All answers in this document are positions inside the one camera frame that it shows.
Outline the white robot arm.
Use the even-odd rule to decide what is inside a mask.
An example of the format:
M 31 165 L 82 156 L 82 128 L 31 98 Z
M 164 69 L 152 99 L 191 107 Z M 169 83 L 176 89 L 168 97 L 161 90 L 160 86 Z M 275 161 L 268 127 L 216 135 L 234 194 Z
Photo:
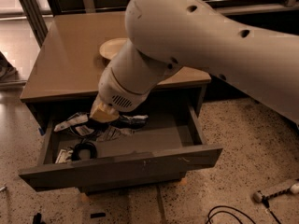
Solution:
M 181 67 L 192 67 L 299 122 L 299 36 L 230 20 L 202 0 L 131 0 L 126 43 L 105 68 L 98 98 L 130 112 Z

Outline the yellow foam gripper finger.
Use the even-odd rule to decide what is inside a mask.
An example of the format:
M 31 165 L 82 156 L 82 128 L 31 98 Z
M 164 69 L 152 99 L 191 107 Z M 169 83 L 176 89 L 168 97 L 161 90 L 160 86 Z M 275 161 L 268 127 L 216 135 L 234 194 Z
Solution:
M 105 104 L 97 95 L 91 108 L 90 118 L 101 123 L 107 123 L 118 119 L 119 112 Z

